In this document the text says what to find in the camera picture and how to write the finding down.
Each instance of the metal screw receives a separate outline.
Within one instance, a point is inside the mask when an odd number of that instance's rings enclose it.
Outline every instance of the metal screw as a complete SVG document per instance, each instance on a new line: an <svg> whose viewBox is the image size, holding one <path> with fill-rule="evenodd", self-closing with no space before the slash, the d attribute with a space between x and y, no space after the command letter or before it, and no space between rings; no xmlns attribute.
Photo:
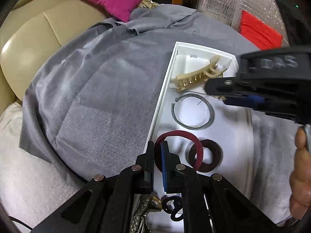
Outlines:
<svg viewBox="0 0 311 233"><path fill-rule="evenodd" d="M134 171L134 172L137 172L141 169L142 167L140 165L134 165L131 167L131 169Z"/></svg>
<svg viewBox="0 0 311 233"><path fill-rule="evenodd" d="M102 181L104 178L105 178L105 176L102 175L102 174L96 174L96 175L94 176L94 180L95 180L96 182L100 182L100 181Z"/></svg>
<svg viewBox="0 0 311 233"><path fill-rule="evenodd" d="M216 180L216 181L220 181L222 179L222 176L219 173L213 174L212 177L213 177L213 180Z"/></svg>
<svg viewBox="0 0 311 233"><path fill-rule="evenodd" d="M230 86L232 84L232 80L226 80L225 85Z"/></svg>
<svg viewBox="0 0 311 233"><path fill-rule="evenodd" d="M178 164L178 165L176 166L176 169L177 169L178 171L182 171L182 170L185 170L185 169L186 169L186 166L183 165L183 164Z"/></svg>

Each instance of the hand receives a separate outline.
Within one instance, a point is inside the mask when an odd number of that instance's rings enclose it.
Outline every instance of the hand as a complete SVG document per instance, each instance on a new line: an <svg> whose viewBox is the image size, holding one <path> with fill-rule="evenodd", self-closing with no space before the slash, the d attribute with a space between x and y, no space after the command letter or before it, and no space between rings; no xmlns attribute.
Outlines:
<svg viewBox="0 0 311 233"><path fill-rule="evenodd" d="M300 220L311 204L311 155L305 148L306 135L302 128L296 133L295 144L294 171L290 176L290 213Z"/></svg>

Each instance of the brown hair tie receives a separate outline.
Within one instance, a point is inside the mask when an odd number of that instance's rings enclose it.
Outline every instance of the brown hair tie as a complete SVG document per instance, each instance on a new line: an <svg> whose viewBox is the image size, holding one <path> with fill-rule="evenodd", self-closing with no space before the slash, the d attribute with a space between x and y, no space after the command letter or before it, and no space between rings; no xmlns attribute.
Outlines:
<svg viewBox="0 0 311 233"><path fill-rule="evenodd" d="M213 155L213 162L211 164L203 163L198 169L198 172L210 172L218 166L220 160L221 160L221 148L220 146L214 142L213 140L205 139L201 140L201 144L203 147L208 148ZM197 147L195 144L191 147L189 152L189 163L193 167L196 163L195 155L197 154Z"/></svg>

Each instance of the beige leather sofa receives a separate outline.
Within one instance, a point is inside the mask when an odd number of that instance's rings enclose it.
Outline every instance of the beige leather sofa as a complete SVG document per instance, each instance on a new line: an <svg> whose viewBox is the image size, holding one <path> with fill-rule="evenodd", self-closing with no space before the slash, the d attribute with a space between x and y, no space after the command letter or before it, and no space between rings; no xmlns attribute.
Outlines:
<svg viewBox="0 0 311 233"><path fill-rule="evenodd" d="M86 0L19 0L0 28L0 115L58 49L98 21L102 7Z"/></svg>

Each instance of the beige hair clip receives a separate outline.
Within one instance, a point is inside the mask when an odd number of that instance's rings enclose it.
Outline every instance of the beige hair clip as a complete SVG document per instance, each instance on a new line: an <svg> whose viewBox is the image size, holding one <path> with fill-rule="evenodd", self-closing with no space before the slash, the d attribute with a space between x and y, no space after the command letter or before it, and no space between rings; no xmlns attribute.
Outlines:
<svg viewBox="0 0 311 233"><path fill-rule="evenodd" d="M196 71L187 74L180 74L176 76L175 84L178 87L179 91L185 90L190 86L196 85L198 82L206 82L208 79L216 78L221 75L224 71L216 71L217 69L217 62L219 61L220 56L215 55L210 59L210 63Z"/></svg>

